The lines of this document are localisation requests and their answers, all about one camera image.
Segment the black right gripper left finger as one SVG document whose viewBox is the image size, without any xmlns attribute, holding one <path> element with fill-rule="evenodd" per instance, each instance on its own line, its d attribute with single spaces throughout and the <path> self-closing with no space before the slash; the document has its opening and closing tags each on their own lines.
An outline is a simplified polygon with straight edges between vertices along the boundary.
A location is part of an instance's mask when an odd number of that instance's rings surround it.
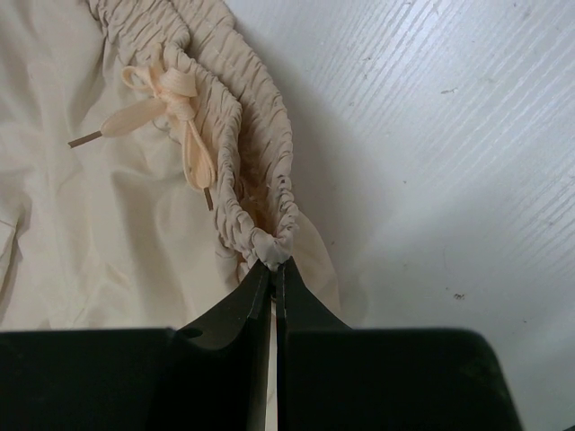
<svg viewBox="0 0 575 431">
<path fill-rule="evenodd" d="M 4 430 L 262 430 L 270 271 L 181 329 L 1 336 Z"/>
</svg>

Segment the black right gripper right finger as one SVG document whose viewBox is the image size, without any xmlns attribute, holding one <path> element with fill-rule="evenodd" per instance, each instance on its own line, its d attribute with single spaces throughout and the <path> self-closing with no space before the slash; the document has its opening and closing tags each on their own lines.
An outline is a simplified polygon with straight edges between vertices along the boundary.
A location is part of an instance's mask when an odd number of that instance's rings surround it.
<svg viewBox="0 0 575 431">
<path fill-rule="evenodd" d="M 519 430 L 499 361 L 458 329 L 353 329 L 306 287 L 276 278 L 281 430 Z"/>
</svg>

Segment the beige cargo trousers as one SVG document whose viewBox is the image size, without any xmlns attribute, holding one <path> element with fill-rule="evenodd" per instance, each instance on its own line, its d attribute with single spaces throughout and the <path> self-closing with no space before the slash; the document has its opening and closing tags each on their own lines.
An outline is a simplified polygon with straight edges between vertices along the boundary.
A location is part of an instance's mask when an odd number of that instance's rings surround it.
<svg viewBox="0 0 575 431">
<path fill-rule="evenodd" d="M 294 257 L 337 282 L 278 88 L 221 1 L 1 4 L 4 430 L 140 430 L 143 342 Z"/>
</svg>

